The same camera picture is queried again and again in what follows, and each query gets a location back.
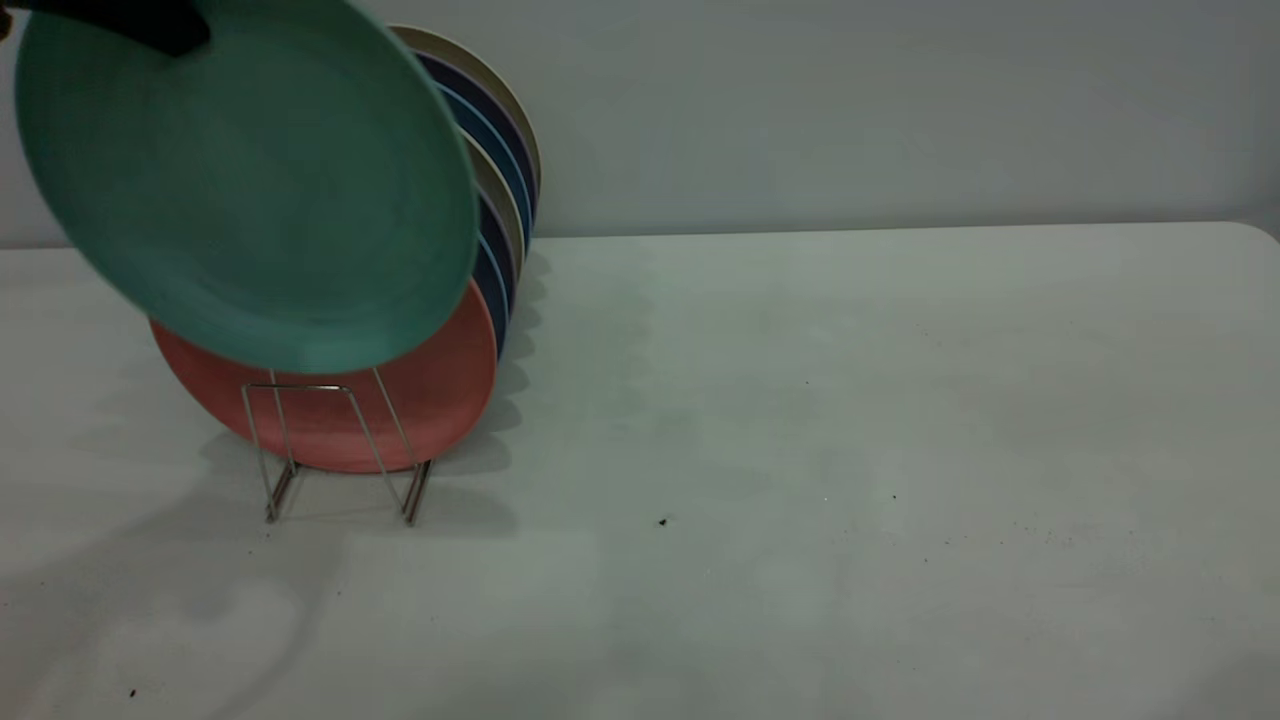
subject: white table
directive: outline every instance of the white table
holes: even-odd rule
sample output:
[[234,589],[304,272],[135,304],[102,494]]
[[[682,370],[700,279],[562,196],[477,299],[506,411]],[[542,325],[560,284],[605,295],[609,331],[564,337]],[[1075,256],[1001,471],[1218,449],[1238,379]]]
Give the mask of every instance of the white table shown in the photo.
[[69,250],[0,329],[0,717],[1280,714],[1244,225],[539,240],[415,529],[319,473],[264,524]]

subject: black handle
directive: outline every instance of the black handle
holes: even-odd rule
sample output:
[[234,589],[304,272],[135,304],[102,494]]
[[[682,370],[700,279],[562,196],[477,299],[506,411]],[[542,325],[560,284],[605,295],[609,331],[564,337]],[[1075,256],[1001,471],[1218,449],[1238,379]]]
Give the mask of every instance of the black handle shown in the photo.
[[[0,5],[52,13],[97,26],[177,58],[209,42],[209,24],[189,0],[0,0]],[[0,38],[8,15],[0,8]]]

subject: rack leg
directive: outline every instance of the rack leg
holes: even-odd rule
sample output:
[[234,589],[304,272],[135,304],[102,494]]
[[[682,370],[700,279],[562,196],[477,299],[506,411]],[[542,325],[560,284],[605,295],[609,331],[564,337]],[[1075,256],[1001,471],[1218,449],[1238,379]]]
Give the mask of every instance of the rack leg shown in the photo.
[[271,489],[271,495],[266,501],[266,521],[275,523],[280,519],[280,509],[284,507],[284,497],[289,492],[289,486],[293,484],[293,478],[298,477],[298,465],[292,461],[284,464],[284,469],[280,470],[280,478],[275,480],[275,488]]
[[420,462],[413,468],[413,482],[404,493],[404,505],[401,507],[401,516],[404,525],[412,528],[417,523],[417,507],[422,505],[422,491],[426,489],[426,480],[431,475],[431,461]]

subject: red plate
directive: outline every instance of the red plate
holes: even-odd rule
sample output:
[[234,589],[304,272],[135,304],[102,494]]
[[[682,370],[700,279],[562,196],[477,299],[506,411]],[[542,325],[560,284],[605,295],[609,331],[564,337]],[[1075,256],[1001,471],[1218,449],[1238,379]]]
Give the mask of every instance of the red plate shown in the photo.
[[[201,405],[236,434],[250,438],[241,386],[270,383],[268,370],[214,355],[152,320],[160,352]],[[493,393],[498,350],[484,297],[471,281],[449,320],[408,355],[378,366],[396,405],[413,456],[404,451],[372,370],[337,375],[278,373],[279,384],[337,384],[352,389],[388,470],[438,457],[461,441]],[[262,447],[284,456],[284,439],[270,389],[250,391]],[[342,473],[376,473],[378,462],[343,392],[280,391],[293,457],[302,465]]]

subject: beige plate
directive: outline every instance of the beige plate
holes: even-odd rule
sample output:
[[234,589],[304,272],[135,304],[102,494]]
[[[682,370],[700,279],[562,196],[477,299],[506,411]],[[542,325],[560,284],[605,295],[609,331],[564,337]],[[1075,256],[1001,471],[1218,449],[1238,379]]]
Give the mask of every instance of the beige plate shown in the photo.
[[498,104],[507,110],[507,114],[511,115],[511,119],[520,129],[520,135],[525,137],[525,143],[529,146],[529,154],[534,161],[534,176],[538,179],[538,187],[541,187],[543,155],[538,150],[538,137],[534,136],[534,126],[529,122],[529,115],[525,114],[525,109],[520,105],[520,100],[516,99],[516,94],[511,91],[511,87],[503,82],[500,77],[498,77],[498,73],[493,72],[493,68],[486,65],[485,61],[477,58],[474,53],[452,40],[440,37],[439,35],[417,27],[388,27],[404,45],[408,45],[419,53],[425,53],[438,60],[453,65],[458,70],[470,76],[471,79],[479,82],[485,90],[489,91],[489,95],[493,95],[494,100],[497,100]]
[[493,202],[493,209],[498,213],[498,223],[502,224],[503,232],[511,240],[511,255],[516,260],[516,278],[518,279],[520,273],[525,269],[526,241],[524,225],[520,224],[520,213],[516,210],[516,197],[511,193],[511,186],[503,179],[498,165],[493,164],[493,159],[480,147],[480,143],[462,128],[458,128],[458,135],[466,138],[467,156],[471,159],[472,169],[475,169],[476,184],[480,186],[480,191],[485,193],[489,202]]

